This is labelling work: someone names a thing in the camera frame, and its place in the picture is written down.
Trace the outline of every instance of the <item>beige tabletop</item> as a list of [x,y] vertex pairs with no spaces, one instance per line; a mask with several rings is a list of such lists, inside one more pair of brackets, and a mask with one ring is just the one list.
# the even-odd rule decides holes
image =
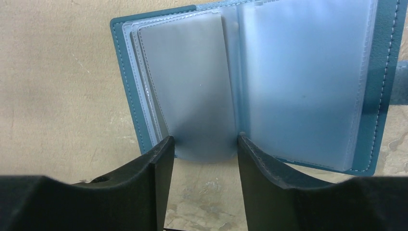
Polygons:
[[[109,21],[206,1],[0,0],[0,174],[87,182],[139,156]],[[376,175],[408,175],[407,134],[408,106],[391,106]],[[237,159],[176,159],[166,226],[247,230]]]

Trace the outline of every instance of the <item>black object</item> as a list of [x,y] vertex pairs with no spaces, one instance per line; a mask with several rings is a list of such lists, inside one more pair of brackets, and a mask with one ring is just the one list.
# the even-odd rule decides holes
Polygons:
[[[249,231],[408,229],[407,178],[331,184],[265,154],[243,136],[238,160]],[[0,231],[162,231],[173,161],[174,139],[167,137],[88,184],[0,177]]]

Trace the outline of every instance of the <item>blue wallet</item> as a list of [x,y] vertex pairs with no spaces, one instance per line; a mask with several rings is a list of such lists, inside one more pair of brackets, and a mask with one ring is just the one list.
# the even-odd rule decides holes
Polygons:
[[297,165],[373,175],[408,0],[232,0],[115,18],[142,154],[217,162],[245,133]]

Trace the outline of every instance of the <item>table surface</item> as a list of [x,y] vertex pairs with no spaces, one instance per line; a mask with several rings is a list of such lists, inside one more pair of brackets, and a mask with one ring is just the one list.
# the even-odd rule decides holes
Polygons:
[[[205,1],[0,0],[0,174],[89,182],[139,156],[109,21]],[[407,134],[408,105],[392,105],[376,175],[408,175]],[[350,177],[296,168],[331,182]],[[237,159],[176,159],[166,226],[247,230]]]

